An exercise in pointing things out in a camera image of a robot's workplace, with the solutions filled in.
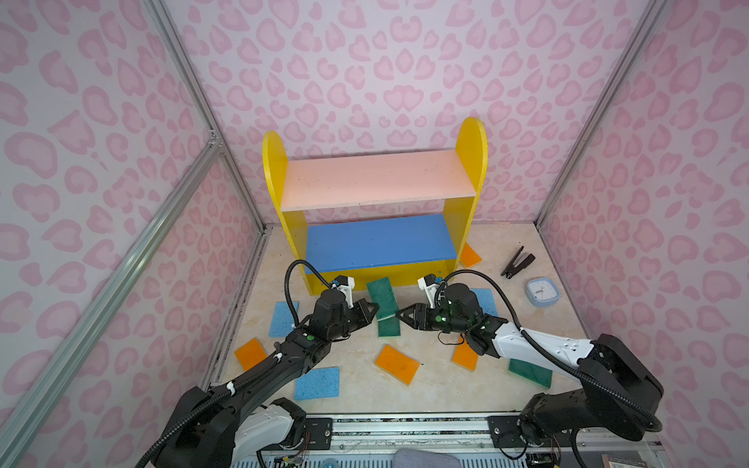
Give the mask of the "green sponge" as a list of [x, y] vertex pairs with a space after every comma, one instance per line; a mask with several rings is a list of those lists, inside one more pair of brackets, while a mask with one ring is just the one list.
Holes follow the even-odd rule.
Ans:
[[400, 320], [395, 316], [378, 321], [378, 336], [381, 339], [399, 337], [401, 335], [400, 324]]
[[367, 290], [372, 301], [378, 305], [376, 319], [379, 322], [396, 316], [399, 307], [388, 278], [381, 278], [380, 280], [368, 283]]

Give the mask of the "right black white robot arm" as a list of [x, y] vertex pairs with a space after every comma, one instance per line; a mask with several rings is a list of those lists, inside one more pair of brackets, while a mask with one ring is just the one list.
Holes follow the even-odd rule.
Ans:
[[431, 302], [401, 309], [397, 317], [414, 330], [458, 333], [479, 356], [522, 361], [577, 381], [577, 390], [532, 396], [521, 411], [518, 432], [531, 444], [585, 428], [605, 428], [634, 442], [661, 431], [655, 413], [663, 387], [613, 335], [571, 339], [521, 328], [486, 313], [464, 284], [438, 290]]

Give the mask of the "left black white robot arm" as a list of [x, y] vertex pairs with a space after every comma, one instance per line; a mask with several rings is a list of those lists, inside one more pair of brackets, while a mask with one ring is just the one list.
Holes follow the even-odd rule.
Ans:
[[240, 450], [237, 436], [247, 420], [256, 421], [255, 410], [276, 391], [300, 378], [326, 356], [333, 344], [347, 339], [376, 320], [380, 307], [368, 300], [350, 302], [336, 289], [325, 290], [316, 301], [306, 322], [293, 329], [274, 352], [251, 370], [225, 384], [203, 390], [187, 390], [173, 410], [161, 436], [136, 463], [138, 467], [229, 467], [236, 458], [284, 444], [294, 447], [300, 442], [300, 425], [304, 411], [281, 400], [266, 411], [276, 410], [288, 426], [276, 437], [267, 424], [255, 444]]

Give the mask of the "green sponge near right arm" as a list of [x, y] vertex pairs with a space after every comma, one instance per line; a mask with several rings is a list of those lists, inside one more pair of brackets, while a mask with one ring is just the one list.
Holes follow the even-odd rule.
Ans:
[[511, 359], [508, 365], [508, 371], [519, 378], [524, 378], [543, 389], [550, 389], [552, 386], [553, 372], [546, 368], [521, 361]]

